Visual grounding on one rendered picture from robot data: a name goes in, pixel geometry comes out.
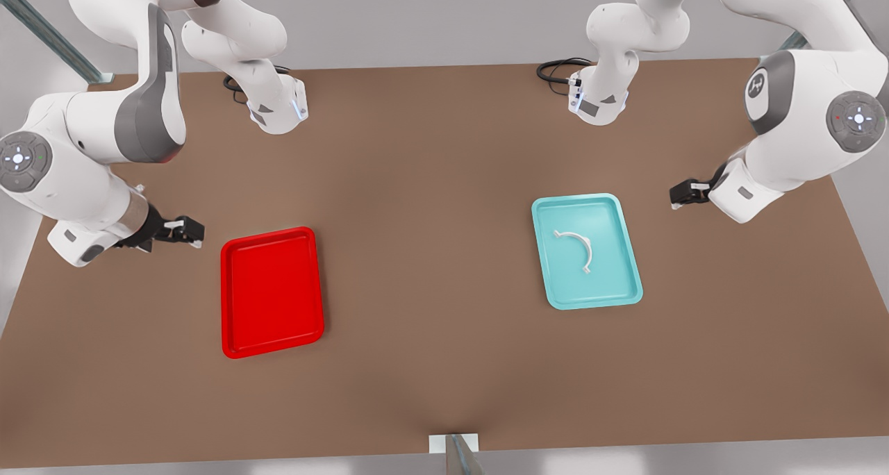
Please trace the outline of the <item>teal rectangular tray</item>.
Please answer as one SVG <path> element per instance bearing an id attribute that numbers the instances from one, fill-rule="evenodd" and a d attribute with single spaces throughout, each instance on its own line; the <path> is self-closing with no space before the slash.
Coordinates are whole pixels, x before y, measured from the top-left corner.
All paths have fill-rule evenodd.
<path id="1" fill-rule="evenodd" d="M 543 197 L 531 205 L 545 294 L 557 310 L 629 306 L 644 290 L 619 199 Z"/>

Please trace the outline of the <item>silver frame post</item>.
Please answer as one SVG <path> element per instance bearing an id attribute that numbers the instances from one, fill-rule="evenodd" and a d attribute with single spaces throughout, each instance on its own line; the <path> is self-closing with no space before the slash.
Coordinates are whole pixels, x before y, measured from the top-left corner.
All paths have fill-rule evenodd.
<path id="1" fill-rule="evenodd" d="M 89 85 L 108 85 L 115 75 L 99 71 L 88 58 L 58 32 L 28 0 L 0 0 L 13 17 Z"/>
<path id="2" fill-rule="evenodd" d="M 803 35 L 813 50 L 879 50 L 848 0 L 780 0 L 775 22 Z"/>
<path id="3" fill-rule="evenodd" d="M 476 454 L 479 434 L 450 433 L 428 436 L 429 453 L 443 453 L 447 475 L 485 475 Z"/>

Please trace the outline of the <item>red rectangular tray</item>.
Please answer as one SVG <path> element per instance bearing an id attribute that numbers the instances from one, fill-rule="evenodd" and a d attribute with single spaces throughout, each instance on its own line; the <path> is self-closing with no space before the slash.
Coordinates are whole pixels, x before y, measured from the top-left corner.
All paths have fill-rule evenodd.
<path id="1" fill-rule="evenodd" d="M 315 234 L 296 227 L 220 249 L 220 339 L 241 359 L 317 342 L 325 318 Z"/>

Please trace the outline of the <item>white curved pipe clamp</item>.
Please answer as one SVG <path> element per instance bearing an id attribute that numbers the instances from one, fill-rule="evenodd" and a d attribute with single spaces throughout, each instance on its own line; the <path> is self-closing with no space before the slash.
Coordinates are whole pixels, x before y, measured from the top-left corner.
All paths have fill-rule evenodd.
<path id="1" fill-rule="evenodd" d="M 586 262 L 584 263 L 584 266 L 582 266 L 582 272 L 584 272 L 585 274 L 589 274 L 591 272 L 590 266 L 594 258 L 594 251 L 590 238 L 586 237 L 586 235 L 571 231 L 560 232 L 558 231 L 558 229 L 555 229 L 554 235 L 556 238 L 574 238 L 574 240 L 577 240 L 581 244 L 583 244 L 586 250 Z"/>

